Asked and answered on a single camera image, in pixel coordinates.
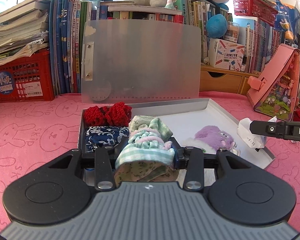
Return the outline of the row of blue books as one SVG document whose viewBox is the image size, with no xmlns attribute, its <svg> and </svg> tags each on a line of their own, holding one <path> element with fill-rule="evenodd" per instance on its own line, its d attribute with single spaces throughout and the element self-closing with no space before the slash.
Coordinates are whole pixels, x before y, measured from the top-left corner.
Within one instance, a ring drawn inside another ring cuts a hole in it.
<svg viewBox="0 0 300 240">
<path fill-rule="evenodd" d="M 52 85 L 55 95 L 80 93 L 83 29 L 91 18 L 91 2 L 51 0 L 49 48 Z"/>
</svg>

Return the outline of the green checked doll dress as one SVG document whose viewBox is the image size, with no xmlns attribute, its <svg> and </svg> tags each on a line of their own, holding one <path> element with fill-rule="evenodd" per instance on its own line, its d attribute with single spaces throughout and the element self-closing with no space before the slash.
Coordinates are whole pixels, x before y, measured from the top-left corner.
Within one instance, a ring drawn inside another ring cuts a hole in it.
<svg viewBox="0 0 300 240">
<path fill-rule="evenodd" d="M 115 162 L 116 186 L 130 182 L 176 181 L 173 133 L 159 117 L 136 115 L 130 121 L 127 145 Z"/>
</svg>

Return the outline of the grey cardboard box with lid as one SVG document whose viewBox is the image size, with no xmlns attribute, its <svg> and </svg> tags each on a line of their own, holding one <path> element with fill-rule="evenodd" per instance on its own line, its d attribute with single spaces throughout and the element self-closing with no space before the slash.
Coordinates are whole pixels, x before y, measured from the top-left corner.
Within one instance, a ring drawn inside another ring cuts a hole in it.
<svg viewBox="0 0 300 240">
<path fill-rule="evenodd" d="M 198 29 L 179 23 L 146 20 L 99 20 L 85 24 L 82 52 L 82 99 L 130 106 L 132 102 L 167 101 L 175 112 L 178 99 L 194 98 L 199 93 L 200 62 Z M 131 120 L 136 114 L 132 110 Z M 144 116 L 159 117 L 154 109 Z M 188 135 L 202 119 L 175 119 L 172 137 Z M 217 185 L 231 189 L 273 190 L 276 178 L 258 166 L 240 158 L 231 150 L 209 146 L 204 153 L 195 147 L 183 147 L 187 158 L 183 188 L 202 192 L 206 168 L 212 169 Z M 110 191 L 117 188 L 106 153 L 97 148 L 95 187 Z"/>
</svg>

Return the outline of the white paper piece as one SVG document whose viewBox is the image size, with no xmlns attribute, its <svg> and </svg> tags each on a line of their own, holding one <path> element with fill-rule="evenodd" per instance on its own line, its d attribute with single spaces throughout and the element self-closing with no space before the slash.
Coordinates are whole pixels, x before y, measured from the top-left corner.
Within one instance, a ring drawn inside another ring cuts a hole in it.
<svg viewBox="0 0 300 240">
<path fill-rule="evenodd" d="M 250 148 L 264 148 L 267 142 L 267 137 L 264 135 L 253 134 L 250 131 L 250 125 L 252 122 L 253 121 L 249 118 L 240 120 L 238 123 L 237 134 Z"/>
</svg>

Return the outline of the red basket on shelf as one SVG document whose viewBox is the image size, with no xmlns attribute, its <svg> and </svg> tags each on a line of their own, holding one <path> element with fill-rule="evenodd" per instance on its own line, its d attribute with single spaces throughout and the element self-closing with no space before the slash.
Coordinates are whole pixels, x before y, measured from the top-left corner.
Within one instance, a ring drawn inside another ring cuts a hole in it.
<svg viewBox="0 0 300 240">
<path fill-rule="evenodd" d="M 278 11 L 275 5 L 265 0 L 233 0 L 236 16 L 257 17 L 270 26 L 275 25 Z"/>
</svg>

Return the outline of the white fluffy plush toy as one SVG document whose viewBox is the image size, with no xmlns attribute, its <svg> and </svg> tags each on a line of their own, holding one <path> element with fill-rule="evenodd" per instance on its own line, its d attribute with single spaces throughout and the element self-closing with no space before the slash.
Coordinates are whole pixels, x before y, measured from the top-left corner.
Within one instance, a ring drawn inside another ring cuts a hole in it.
<svg viewBox="0 0 300 240">
<path fill-rule="evenodd" d="M 183 147 L 195 147 L 201 149 L 204 153 L 206 153 L 207 149 L 209 148 L 208 144 L 205 142 L 194 139 L 194 138 L 187 138 L 181 142 L 181 146 Z"/>
</svg>

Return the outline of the purple fluffy plush toy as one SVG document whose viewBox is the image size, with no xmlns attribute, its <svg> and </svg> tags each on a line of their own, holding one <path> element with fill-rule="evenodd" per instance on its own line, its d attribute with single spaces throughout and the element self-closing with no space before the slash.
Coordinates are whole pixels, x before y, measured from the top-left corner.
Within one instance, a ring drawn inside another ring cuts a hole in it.
<svg viewBox="0 0 300 240">
<path fill-rule="evenodd" d="M 215 151 L 219 148 L 231 150 L 236 145 L 233 137 L 229 133 L 220 130 L 217 126 L 203 127 L 194 135 L 194 138 L 206 143 Z"/>
</svg>

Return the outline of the red plastic basket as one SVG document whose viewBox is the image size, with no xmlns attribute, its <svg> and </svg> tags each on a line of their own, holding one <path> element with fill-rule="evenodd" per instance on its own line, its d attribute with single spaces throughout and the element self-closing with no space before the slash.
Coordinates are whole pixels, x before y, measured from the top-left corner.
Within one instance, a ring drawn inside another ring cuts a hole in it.
<svg viewBox="0 0 300 240">
<path fill-rule="evenodd" d="M 51 101 L 54 98 L 48 49 L 0 66 L 0 102 Z"/>
</svg>

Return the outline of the red knitted item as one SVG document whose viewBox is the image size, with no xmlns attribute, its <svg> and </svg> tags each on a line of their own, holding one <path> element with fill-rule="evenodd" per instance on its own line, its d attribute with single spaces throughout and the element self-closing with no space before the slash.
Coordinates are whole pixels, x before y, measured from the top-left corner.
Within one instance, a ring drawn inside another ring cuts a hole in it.
<svg viewBox="0 0 300 240">
<path fill-rule="evenodd" d="M 128 126 L 132 117 L 132 108 L 124 102 L 117 102 L 108 107 L 89 107 L 83 113 L 86 126 Z"/>
</svg>

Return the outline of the stack of books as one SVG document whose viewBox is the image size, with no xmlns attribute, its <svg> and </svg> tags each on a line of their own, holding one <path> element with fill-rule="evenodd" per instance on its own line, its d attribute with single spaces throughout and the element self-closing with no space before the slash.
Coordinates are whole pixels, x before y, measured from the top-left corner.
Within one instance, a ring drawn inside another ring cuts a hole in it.
<svg viewBox="0 0 300 240">
<path fill-rule="evenodd" d="M 49 47 L 52 0 L 24 0 L 0 13 L 0 66 Z"/>
</svg>

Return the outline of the pink triangular toy house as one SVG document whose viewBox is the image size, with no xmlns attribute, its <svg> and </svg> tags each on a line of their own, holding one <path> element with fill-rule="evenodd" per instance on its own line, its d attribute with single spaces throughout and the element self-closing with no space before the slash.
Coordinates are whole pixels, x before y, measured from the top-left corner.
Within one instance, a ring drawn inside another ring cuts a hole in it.
<svg viewBox="0 0 300 240">
<path fill-rule="evenodd" d="M 259 77 L 248 79 L 247 98 L 254 111 L 290 121 L 300 79 L 300 50 L 281 44 Z"/>
</svg>

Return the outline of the wooden drawer organizer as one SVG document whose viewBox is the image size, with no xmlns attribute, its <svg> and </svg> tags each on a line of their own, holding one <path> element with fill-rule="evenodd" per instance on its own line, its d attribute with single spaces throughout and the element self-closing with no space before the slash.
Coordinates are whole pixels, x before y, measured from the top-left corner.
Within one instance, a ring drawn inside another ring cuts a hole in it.
<svg viewBox="0 0 300 240">
<path fill-rule="evenodd" d="M 219 69 L 202 64 L 200 69 L 199 91 L 216 91 L 246 95 L 250 88 L 248 85 L 250 76 L 258 77 L 258 74 Z"/>
</svg>

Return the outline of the blue floral fabric pouch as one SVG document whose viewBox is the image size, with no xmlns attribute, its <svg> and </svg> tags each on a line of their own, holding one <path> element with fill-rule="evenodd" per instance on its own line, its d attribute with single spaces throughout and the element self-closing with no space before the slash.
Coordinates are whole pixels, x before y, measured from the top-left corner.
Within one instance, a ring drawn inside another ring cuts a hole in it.
<svg viewBox="0 0 300 240">
<path fill-rule="evenodd" d="M 104 146 L 116 146 L 125 137 L 129 137 L 128 127 L 91 126 L 85 132 L 86 152 L 94 152 Z"/>
</svg>

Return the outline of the white label printer box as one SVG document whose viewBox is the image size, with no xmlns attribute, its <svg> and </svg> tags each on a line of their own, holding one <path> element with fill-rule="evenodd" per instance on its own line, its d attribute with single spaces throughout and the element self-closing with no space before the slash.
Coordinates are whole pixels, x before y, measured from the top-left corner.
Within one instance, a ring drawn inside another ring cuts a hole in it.
<svg viewBox="0 0 300 240">
<path fill-rule="evenodd" d="M 241 71 L 245 46 L 234 42 L 210 38 L 209 63 L 211 67 Z"/>
</svg>

